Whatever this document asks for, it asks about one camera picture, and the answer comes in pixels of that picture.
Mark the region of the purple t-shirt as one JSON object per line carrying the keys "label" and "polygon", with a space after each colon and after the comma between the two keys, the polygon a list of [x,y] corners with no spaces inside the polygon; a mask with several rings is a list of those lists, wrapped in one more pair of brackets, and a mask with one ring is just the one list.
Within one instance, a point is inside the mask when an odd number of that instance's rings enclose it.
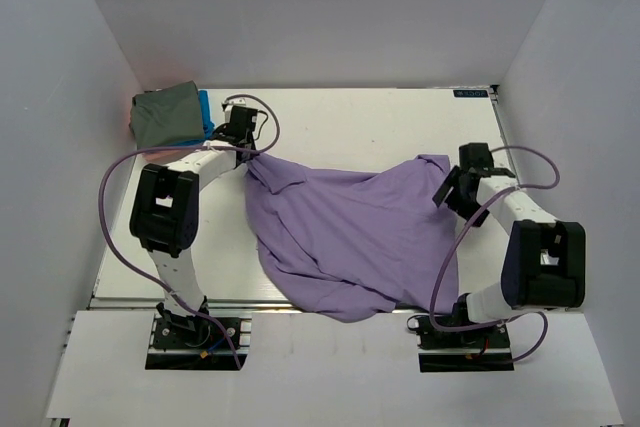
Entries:
{"label": "purple t-shirt", "polygon": [[356,322],[404,305],[450,312],[457,264],[437,274],[456,216],[432,197],[450,171],[420,155],[380,173],[313,169],[262,154],[248,164],[245,203],[269,280],[297,308]]}

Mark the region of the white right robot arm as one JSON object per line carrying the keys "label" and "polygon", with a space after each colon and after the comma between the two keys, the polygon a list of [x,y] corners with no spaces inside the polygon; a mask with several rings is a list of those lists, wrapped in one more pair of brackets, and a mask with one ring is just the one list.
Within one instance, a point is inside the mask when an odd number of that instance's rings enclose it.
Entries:
{"label": "white right robot arm", "polygon": [[453,333],[472,346],[489,327],[528,313],[580,307],[586,294],[586,231],[578,222],[562,221],[529,195],[535,186],[494,161],[494,149],[468,143],[459,149],[454,166],[433,196],[465,223],[445,255],[431,296],[439,294],[444,275],[467,233],[493,218],[508,234],[500,278],[492,285],[459,297],[447,316],[429,320],[440,332]]}

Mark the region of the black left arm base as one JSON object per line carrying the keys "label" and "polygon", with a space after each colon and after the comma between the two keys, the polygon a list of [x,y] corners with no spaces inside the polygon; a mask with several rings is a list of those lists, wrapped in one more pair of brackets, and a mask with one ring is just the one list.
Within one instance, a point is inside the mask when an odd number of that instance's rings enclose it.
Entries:
{"label": "black left arm base", "polygon": [[154,313],[146,353],[148,371],[239,371],[249,354],[252,312],[214,309],[222,327],[198,319],[189,330]]}

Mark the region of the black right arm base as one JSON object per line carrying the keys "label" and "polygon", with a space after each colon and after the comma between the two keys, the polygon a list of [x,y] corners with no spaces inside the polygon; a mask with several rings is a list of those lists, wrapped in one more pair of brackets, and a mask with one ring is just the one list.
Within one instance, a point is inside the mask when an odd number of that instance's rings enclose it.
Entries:
{"label": "black right arm base", "polygon": [[413,315],[407,330],[418,338],[421,373],[507,372],[514,370],[511,343],[505,327],[466,332],[441,332],[427,315]]}

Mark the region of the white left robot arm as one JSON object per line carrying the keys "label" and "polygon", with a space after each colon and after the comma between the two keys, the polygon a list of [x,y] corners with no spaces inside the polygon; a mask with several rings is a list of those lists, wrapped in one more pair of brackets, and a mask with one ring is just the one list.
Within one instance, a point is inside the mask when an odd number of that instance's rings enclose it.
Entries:
{"label": "white left robot arm", "polygon": [[160,315],[177,325],[188,345],[199,346],[211,334],[206,296],[200,289],[191,255],[198,230],[200,191],[250,157],[241,149],[255,147],[258,111],[250,109],[213,132],[201,150],[166,165],[149,163],[141,171],[132,214],[131,234],[149,253],[159,279],[169,286]]}

